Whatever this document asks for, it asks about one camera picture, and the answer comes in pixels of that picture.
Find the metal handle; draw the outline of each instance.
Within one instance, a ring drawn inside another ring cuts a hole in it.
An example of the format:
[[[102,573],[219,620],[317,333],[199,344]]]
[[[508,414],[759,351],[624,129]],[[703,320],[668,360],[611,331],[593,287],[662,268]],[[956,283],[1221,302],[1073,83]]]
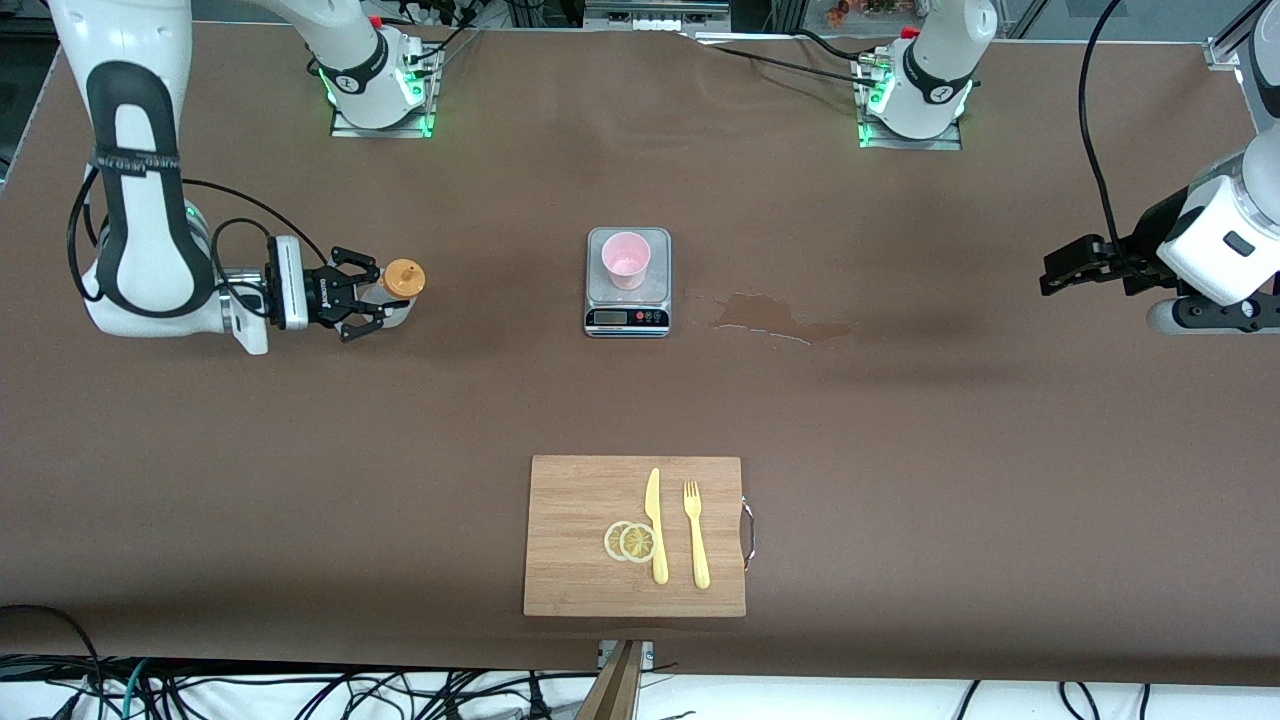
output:
[[[746,503],[746,496],[742,496],[742,512],[746,514],[746,528],[748,534],[751,537],[751,548],[746,552],[746,559],[742,560],[742,571],[745,573],[751,568],[751,559],[755,557],[755,514],[751,512],[751,506]]]

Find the black cable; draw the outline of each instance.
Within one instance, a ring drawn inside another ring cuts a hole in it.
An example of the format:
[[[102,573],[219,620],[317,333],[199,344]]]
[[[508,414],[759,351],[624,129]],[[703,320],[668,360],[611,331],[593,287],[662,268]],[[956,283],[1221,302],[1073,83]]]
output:
[[[93,232],[93,218],[90,217],[88,199],[84,199],[84,232],[88,233],[88,242],[93,247],[97,247],[97,233]]]
[[[724,47],[724,46],[721,46],[721,45],[712,45],[712,47],[714,47],[716,50],[719,50],[721,53],[728,53],[730,55],[737,55],[739,58],[746,58],[749,60],[759,60],[762,63],[768,63],[771,65],[777,65],[780,68],[787,68],[787,69],[791,69],[791,70],[799,70],[801,73],[810,73],[810,74],[815,74],[815,76],[829,77],[829,78],[835,78],[835,79],[842,79],[845,82],[851,82],[854,85],[865,85],[867,87],[872,87],[872,86],[876,85],[876,81],[873,81],[872,78],[860,78],[860,77],[854,77],[854,76],[844,76],[844,74],[833,73],[833,72],[829,72],[829,70],[822,70],[822,69],[818,69],[818,68],[810,68],[808,65],[796,65],[795,63],[787,63],[785,60],[774,60],[773,58],[765,58],[764,55],[755,55],[754,53],[744,53],[741,50],[733,50],[732,47]]]
[[[375,696],[372,696],[372,697],[374,697],[374,700],[376,700],[378,702],[381,702],[381,703],[384,703],[384,705],[389,705],[389,706],[394,707],[394,708],[396,708],[396,712],[399,712],[399,716],[401,716],[401,720],[407,720],[407,717],[406,717],[406,715],[404,715],[404,708],[403,708],[403,707],[401,707],[398,702],[392,702],[390,700],[387,700],[385,697],[383,697],[383,696],[380,696],[380,694],[375,694]]]
[[[164,711],[164,720],[173,720],[173,710],[169,707],[169,691],[163,679],[160,680],[160,689],[157,692],[160,694],[160,702],[157,705],[160,706],[160,710]]]
[[[1080,63],[1080,87],[1076,96],[1076,109],[1080,115],[1080,140],[1084,141],[1084,154],[1089,158],[1089,168],[1093,170],[1093,179],[1098,184],[1098,197],[1102,200],[1102,214],[1106,217],[1107,234],[1110,236],[1112,245],[1120,242],[1120,233],[1116,232],[1116,218],[1115,211],[1111,209],[1111,195],[1107,192],[1107,181],[1102,177],[1102,168],[1098,165],[1098,154],[1093,151],[1093,138],[1089,136],[1089,113],[1085,87],[1089,81],[1089,65],[1093,61],[1093,49],[1097,47],[1098,37],[1102,36],[1102,28],[1111,18],[1111,13],[1114,13],[1123,1],[1124,0],[1111,0],[1107,3],[1107,8],[1102,10],[1102,15],[1098,17],[1097,24],[1093,26],[1093,33],[1089,35],[1089,42],[1084,46],[1084,60]],[[1117,255],[1117,259],[1121,265],[1128,265],[1128,259],[1123,252]]]
[[[974,680],[969,683],[969,689],[964,692],[964,697],[960,700],[960,710],[956,711],[956,720],[964,720],[965,714],[969,712],[969,702],[973,701],[973,693],[978,692],[978,683],[982,680]]]
[[[253,220],[251,218],[232,218],[229,220],[224,220],[223,224],[218,225],[218,228],[214,229],[214,234],[209,237],[209,259],[214,261],[214,272],[218,273],[218,279],[221,281],[219,283],[219,287],[225,287],[227,292],[232,293],[232,297],[236,299],[236,302],[239,302],[241,307],[247,310],[251,315],[257,315],[259,318],[266,318],[270,315],[270,313],[265,305],[261,309],[253,307],[244,301],[244,296],[242,296],[239,292],[236,291],[237,284],[241,286],[248,284],[250,287],[255,286],[252,283],[242,283],[242,282],[233,283],[230,279],[228,279],[227,270],[223,269],[223,260],[221,258],[218,256],[218,238],[221,237],[223,231],[236,224],[253,225],[255,228],[262,231],[264,240],[271,238],[271,232],[268,231],[266,227],[262,225],[262,223]],[[261,300],[265,304],[266,297],[262,296]]]
[[[659,673],[662,670],[667,670],[667,669],[675,667],[676,665],[677,665],[676,662],[668,662],[666,665],[658,665],[658,666],[655,666],[655,667],[653,667],[650,670],[645,670],[644,674]],[[536,675],[536,676],[538,676],[539,682],[540,680],[567,680],[567,679],[598,678],[599,673],[544,673],[544,674]],[[458,702],[461,705],[463,702],[468,702],[468,701],[472,701],[472,700],[495,697],[495,696],[500,696],[500,694],[517,694],[518,696],[520,693],[513,693],[509,688],[512,688],[515,685],[522,685],[522,684],[525,684],[529,680],[525,679],[525,678],[516,678],[515,680],[507,680],[504,683],[499,683],[497,685],[493,685],[493,687],[489,687],[489,688],[483,688],[483,689],[479,689],[479,691],[475,691],[475,692],[470,692],[470,693],[468,692],[461,692],[461,688],[460,688],[458,691],[451,693],[451,698],[454,700],[456,702]],[[530,698],[524,698],[524,700],[525,700],[525,702],[530,702]],[[440,715],[435,715],[435,716],[420,716],[416,720],[438,720],[439,717],[440,717]]]
[[[413,693],[413,685],[408,684],[408,674],[407,673],[402,673],[401,674],[401,680],[404,682],[404,694],[408,696],[408,716],[410,716],[410,719],[412,719],[415,715],[417,715],[417,703],[413,702],[415,697],[416,697],[415,693]]]
[[[444,717],[448,714],[449,707],[457,702],[462,689],[472,682],[479,680],[481,675],[484,675],[484,673],[467,670],[460,673],[458,678],[454,679],[453,671],[451,670],[445,676],[444,688],[442,688],[443,694],[438,694],[431,698],[415,720],[439,720],[440,717]]]
[[[169,698],[173,698],[173,705],[178,710],[178,717],[180,720],[191,720],[187,715],[187,708],[183,707],[182,696],[178,694],[178,682],[173,678],[165,678],[161,680],[160,688],[165,691],[165,705],[168,706]]]
[[[284,227],[287,227],[291,231],[293,231],[293,234],[298,236],[298,238],[302,240],[302,242],[307,243],[307,247],[310,247],[311,251],[315,252],[316,256],[320,258],[321,263],[328,263],[329,261],[329,258],[320,250],[320,246],[317,246],[316,243],[311,242],[311,238],[307,237],[307,233],[302,232],[302,229],[298,228],[298,225],[293,224],[292,220],[289,220],[283,214],[280,214],[275,208],[271,208],[270,205],[268,205],[266,202],[262,202],[261,200],[253,197],[252,195],[248,195],[248,193],[241,192],[238,190],[227,187],[225,184],[218,184],[216,182],[200,181],[200,179],[192,179],[192,178],[182,178],[182,182],[183,182],[183,184],[193,184],[193,186],[197,186],[197,187],[207,187],[210,190],[216,190],[219,192],[225,192],[227,195],[230,195],[233,197],[239,197],[241,200],[243,200],[243,201],[246,201],[246,202],[248,202],[248,204],[251,204],[251,205],[253,205],[256,208],[260,208],[260,209],[268,211],[273,218],[275,218],[276,220],[280,220],[282,223],[284,223]]]
[[[86,697],[91,697],[91,698],[96,700],[97,701],[97,707],[99,707],[99,710],[97,710],[99,720],[104,720],[104,717],[106,716],[106,711],[108,710],[110,710],[111,712],[114,712],[116,717],[123,717],[124,716],[124,712],[120,710],[120,707],[118,705],[115,705],[114,702],[111,702],[111,700],[119,700],[122,697],[119,694],[101,693],[101,692],[97,692],[96,689],[84,689],[82,685],[68,685],[65,683],[59,683],[58,680],[45,680],[45,684],[46,685],[54,685],[54,687],[58,687],[58,688],[67,688],[69,691],[76,691],[76,692],[83,694]]]
[[[841,60],[851,60],[854,63],[858,61],[858,56],[861,55],[863,53],[868,53],[869,50],[874,50],[874,47],[873,47],[873,49],[869,49],[869,50],[863,50],[860,53],[845,53],[840,47],[836,47],[835,45],[827,42],[827,38],[822,37],[820,35],[818,35],[817,32],[813,32],[809,28],[800,28],[800,29],[792,32],[791,35],[792,36],[799,36],[799,37],[808,37],[809,40],[817,42],[818,46],[822,47],[823,50],[826,50],[827,53],[829,53],[829,54],[840,58]]]
[[[189,712],[196,716],[196,720],[209,720],[207,716],[196,711],[195,707],[187,705],[187,701],[183,700],[182,693],[178,691],[177,680],[173,680],[173,700],[175,703],[178,703],[178,714],[182,715],[183,717],[187,717],[187,714]]]
[[[251,680],[242,678],[196,678],[186,680],[178,685],[178,689],[186,691],[195,688],[196,685],[204,685],[206,683],[221,683],[227,685],[288,685],[288,684],[301,684],[301,685],[315,685],[321,683],[342,683],[347,675],[334,675],[334,676],[316,676],[316,678],[278,678],[273,680]],[[372,678],[361,678],[357,675],[351,676],[352,680],[371,680]]]
[[[552,716],[552,708],[543,698],[543,684],[538,679],[538,673],[529,671],[529,720],[547,720]]]
[[[74,228],[76,227],[74,225],[74,219],[72,220],[72,223],[73,223],[72,227]],[[76,281],[77,281],[77,284],[81,284],[78,274],[76,275]],[[102,662],[101,662],[101,660],[97,656],[97,648],[93,647],[93,641],[88,639],[88,633],[84,632],[84,628],[82,628],[81,624],[77,623],[74,618],[72,618],[70,615],[63,612],[61,610],[58,610],[56,607],[49,607],[46,605],[4,605],[4,606],[0,606],[0,615],[4,615],[6,612],[38,612],[38,614],[42,614],[42,615],[52,615],[54,618],[58,618],[59,620],[61,620],[67,625],[70,625],[72,630],[76,632],[76,635],[79,637],[81,643],[84,644],[84,650],[88,651],[90,661],[92,661],[92,664],[93,664],[93,678],[97,680],[97,692],[99,692],[99,694],[106,694],[106,680],[104,679],[104,675],[102,675]],[[102,720],[102,716],[104,716],[105,712],[106,712],[106,707],[100,702],[99,706],[97,706],[97,717],[99,717],[99,720]]]
[[[84,206],[84,199],[88,197],[90,188],[93,187],[93,181],[97,179],[97,168],[91,168],[84,176],[84,182],[81,183],[81,190],[76,195],[76,202],[72,204],[72,214],[67,220],[67,266],[72,272],[72,282],[76,283],[76,290],[81,293],[81,297],[86,302],[97,302],[102,300],[102,291],[100,290],[97,297],[88,293],[84,288],[84,281],[81,279],[79,272],[79,258],[76,254],[76,240],[77,231],[79,229],[79,214],[81,209]]]
[[[142,717],[150,720],[160,717],[160,706],[156,705],[151,680],[146,675],[138,675],[138,684],[133,689],[134,697],[142,701]]]
[[[364,689],[364,691],[361,691],[358,693],[360,694],[360,700],[356,700],[357,693],[351,691],[351,682],[348,682],[347,683],[347,689],[348,689],[348,692],[351,692],[351,700],[347,701],[347,707],[346,707],[346,710],[342,711],[342,720],[348,720],[351,717],[351,714],[355,712],[357,707],[360,707],[360,703],[365,702],[370,697],[375,697],[378,700],[385,700],[385,698],[383,698],[381,696],[378,694],[378,689],[381,688],[383,685],[385,685],[387,683],[390,683],[396,678],[402,676],[402,675],[403,675],[403,673],[392,673],[390,675],[387,675],[381,680],[378,680],[376,683],[374,683],[374,685],[371,688]]]
[[[1080,688],[1080,692],[1084,693],[1084,700],[1089,702],[1089,712],[1093,715],[1093,720],[1101,720],[1101,716],[1098,715],[1098,706],[1093,702],[1093,693],[1089,692],[1089,688],[1085,687],[1084,683],[1071,684]],[[1084,716],[1075,710],[1075,706],[1071,705],[1071,701],[1066,697],[1066,683],[1057,684],[1057,697],[1062,701],[1062,706],[1066,707],[1066,711],[1071,714],[1071,717],[1075,717],[1075,720],[1084,720]]]
[[[344,683],[349,683],[355,676],[356,673],[344,673],[342,676],[339,676],[338,679],[333,680],[332,683],[321,688],[320,692],[317,692],[311,697],[307,705],[302,706],[302,710],[298,711],[298,715],[294,717],[294,720],[310,720],[310,717],[315,715],[315,711],[320,708],[325,698],[329,697],[333,693],[333,691],[338,689],[338,687]]]
[[[448,37],[445,37],[445,38],[444,38],[444,41],[443,41],[443,42],[440,42],[440,44],[439,44],[439,45],[436,45],[435,47],[431,47],[430,50],[428,50],[428,51],[422,53],[421,55],[410,55],[410,58],[408,58],[408,63],[410,63],[410,64],[413,64],[413,63],[421,63],[422,60],[425,60],[425,59],[428,59],[428,58],[431,58],[431,56],[434,56],[434,55],[438,55],[439,53],[443,53],[443,51],[444,51],[444,49],[445,49],[445,47],[447,47],[447,46],[449,45],[449,42],[453,42],[453,38],[454,38],[454,37],[457,37],[457,36],[458,36],[458,33],[461,33],[462,31],[465,31],[465,29],[467,29],[467,28],[470,28],[470,27],[471,27],[471,26],[470,26],[470,24],[466,24],[466,23],[463,23],[463,24],[460,24],[460,26],[458,26],[457,28],[454,28],[454,31],[453,31],[453,32],[451,32],[451,33],[449,33],[449,36],[448,36]]]

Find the yellow plastic fork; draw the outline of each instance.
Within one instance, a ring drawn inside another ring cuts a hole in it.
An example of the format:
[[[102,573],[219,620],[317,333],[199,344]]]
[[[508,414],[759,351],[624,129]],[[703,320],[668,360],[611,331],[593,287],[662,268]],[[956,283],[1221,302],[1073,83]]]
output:
[[[694,584],[698,589],[712,587],[712,571],[707,568],[707,548],[703,547],[703,528],[698,518],[703,514],[703,498],[698,495],[698,483],[685,483],[685,515],[694,533]]]

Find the bottle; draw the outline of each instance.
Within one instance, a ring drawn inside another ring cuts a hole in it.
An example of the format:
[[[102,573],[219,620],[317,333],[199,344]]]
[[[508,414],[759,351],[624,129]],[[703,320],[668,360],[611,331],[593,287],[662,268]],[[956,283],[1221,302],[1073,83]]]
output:
[[[412,260],[392,260],[383,269],[378,282],[360,293],[360,300],[370,305],[383,305],[397,300],[408,300],[408,307],[393,307],[383,316],[384,328],[394,328],[404,322],[408,311],[417,302],[417,295],[426,287],[426,273]]]

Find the dried lemon slice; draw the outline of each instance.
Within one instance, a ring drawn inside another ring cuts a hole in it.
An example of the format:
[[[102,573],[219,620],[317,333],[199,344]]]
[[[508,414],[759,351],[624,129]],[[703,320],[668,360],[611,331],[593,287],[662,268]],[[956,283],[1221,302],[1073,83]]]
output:
[[[622,555],[632,562],[648,562],[653,557],[653,528],[635,523],[622,530]]]
[[[609,557],[622,562],[627,561],[627,556],[622,555],[622,532],[630,527],[631,520],[618,520],[609,525],[608,530],[604,530],[604,552],[608,552]]]

